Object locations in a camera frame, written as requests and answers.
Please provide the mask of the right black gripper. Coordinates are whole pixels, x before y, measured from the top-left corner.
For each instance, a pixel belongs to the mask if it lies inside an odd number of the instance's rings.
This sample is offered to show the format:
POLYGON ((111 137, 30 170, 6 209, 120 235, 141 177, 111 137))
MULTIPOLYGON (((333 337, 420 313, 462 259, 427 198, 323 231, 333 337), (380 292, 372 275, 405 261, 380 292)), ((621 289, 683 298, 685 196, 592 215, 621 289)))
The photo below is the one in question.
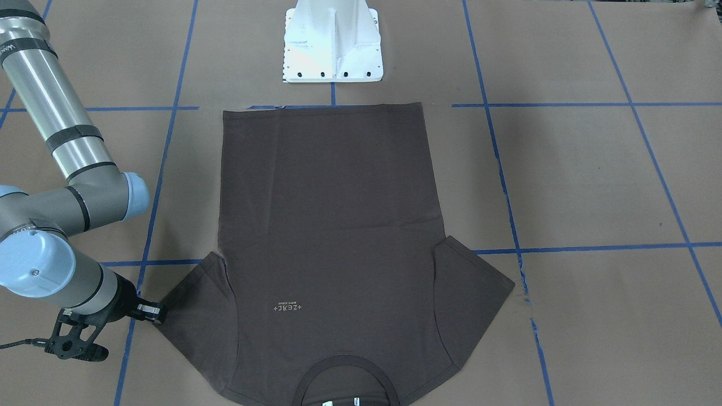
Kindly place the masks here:
POLYGON ((165 306, 159 303, 139 304, 135 285, 121 275, 115 275, 115 278, 118 282, 115 295, 107 306, 90 315, 90 325, 101 326, 127 316, 154 325, 164 323, 165 306))

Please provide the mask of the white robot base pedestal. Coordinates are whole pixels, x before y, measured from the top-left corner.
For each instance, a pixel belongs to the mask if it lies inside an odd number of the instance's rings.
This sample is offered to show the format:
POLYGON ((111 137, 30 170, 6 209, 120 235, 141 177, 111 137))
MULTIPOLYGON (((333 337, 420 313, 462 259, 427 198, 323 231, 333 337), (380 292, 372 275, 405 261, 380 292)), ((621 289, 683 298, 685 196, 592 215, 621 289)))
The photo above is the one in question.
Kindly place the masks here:
POLYGON ((285 13, 282 81, 366 83, 384 77, 378 13, 366 1, 299 1, 285 13))

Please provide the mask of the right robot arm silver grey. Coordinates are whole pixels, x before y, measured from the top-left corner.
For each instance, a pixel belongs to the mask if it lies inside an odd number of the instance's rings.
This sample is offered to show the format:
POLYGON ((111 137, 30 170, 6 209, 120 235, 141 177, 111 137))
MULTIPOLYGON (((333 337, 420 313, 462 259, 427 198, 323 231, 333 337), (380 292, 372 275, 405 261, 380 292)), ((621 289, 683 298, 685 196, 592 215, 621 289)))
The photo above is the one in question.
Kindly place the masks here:
POLYGON ((72 243, 142 215, 150 192, 140 175, 119 169, 30 1, 2 2, 2 74, 36 127, 47 167, 56 170, 44 189, 2 176, 2 290, 73 314, 109 310, 160 323, 160 304, 72 243))

